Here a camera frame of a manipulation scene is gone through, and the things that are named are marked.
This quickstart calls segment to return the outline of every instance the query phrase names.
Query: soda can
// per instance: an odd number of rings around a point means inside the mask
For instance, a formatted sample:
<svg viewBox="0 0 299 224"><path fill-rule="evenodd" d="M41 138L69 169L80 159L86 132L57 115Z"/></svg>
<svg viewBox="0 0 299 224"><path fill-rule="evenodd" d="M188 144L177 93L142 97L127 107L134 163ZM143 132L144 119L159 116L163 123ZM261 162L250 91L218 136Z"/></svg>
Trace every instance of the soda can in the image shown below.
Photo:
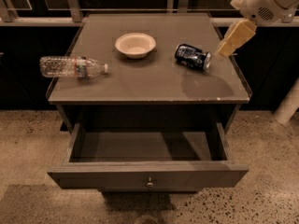
<svg viewBox="0 0 299 224"><path fill-rule="evenodd" d="M205 71L210 66L212 54L187 44L180 44L176 48L175 58L192 69Z"/></svg>

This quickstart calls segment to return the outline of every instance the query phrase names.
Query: speckled floor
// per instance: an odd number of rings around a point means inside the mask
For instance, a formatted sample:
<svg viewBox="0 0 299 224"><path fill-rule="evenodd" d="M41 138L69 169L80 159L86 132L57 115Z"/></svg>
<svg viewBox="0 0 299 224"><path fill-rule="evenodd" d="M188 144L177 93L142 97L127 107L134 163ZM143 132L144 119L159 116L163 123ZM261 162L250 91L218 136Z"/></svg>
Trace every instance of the speckled floor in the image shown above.
<svg viewBox="0 0 299 224"><path fill-rule="evenodd" d="M61 190L47 168L66 155L55 111L0 111L0 223L299 224L299 113L287 125L242 111L227 140L249 172L232 189L194 194Z"/></svg>

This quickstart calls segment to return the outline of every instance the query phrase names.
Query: white pole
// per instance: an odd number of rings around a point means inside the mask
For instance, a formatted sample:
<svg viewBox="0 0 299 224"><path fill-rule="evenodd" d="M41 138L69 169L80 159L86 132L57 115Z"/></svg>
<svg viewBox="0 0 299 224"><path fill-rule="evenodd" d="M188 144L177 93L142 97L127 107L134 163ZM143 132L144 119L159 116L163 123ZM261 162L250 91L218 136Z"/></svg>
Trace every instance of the white pole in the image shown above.
<svg viewBox="0 0 299 224"><path fill-rule="evenodd" d="M297 78L295 84L291 90L281 102L279 108L274 113L274 118L281 124L287 123L292 115L299 107L299 78Z"/></svg>

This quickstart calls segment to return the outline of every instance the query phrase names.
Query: bowl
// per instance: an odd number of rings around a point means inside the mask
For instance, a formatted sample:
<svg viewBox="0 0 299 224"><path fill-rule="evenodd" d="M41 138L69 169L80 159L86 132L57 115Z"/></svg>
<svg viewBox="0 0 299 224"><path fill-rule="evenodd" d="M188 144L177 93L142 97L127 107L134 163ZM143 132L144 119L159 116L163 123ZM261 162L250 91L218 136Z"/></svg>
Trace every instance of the bowl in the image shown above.
<svg viewBox="0 0 299 224"><path fill-rule="evenodd" d="M115 47L131 59L141 59L156 47L156 41L150 35L130 33L119 37Z"/></svg>

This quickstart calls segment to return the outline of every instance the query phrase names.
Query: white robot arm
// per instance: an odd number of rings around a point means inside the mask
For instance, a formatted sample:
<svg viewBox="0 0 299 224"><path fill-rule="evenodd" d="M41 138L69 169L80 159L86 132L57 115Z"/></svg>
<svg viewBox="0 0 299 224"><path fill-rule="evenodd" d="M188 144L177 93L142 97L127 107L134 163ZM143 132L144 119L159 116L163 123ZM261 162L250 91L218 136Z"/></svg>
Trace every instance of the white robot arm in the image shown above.
<svg viewBox="0 0 299 224"><path fill-rule="evenodd" d="M299 0L232 0L244 20L233 23L215 52L217 58L230 56L254 35L257 26L268 26L275 21L291 22Z"/></svg>

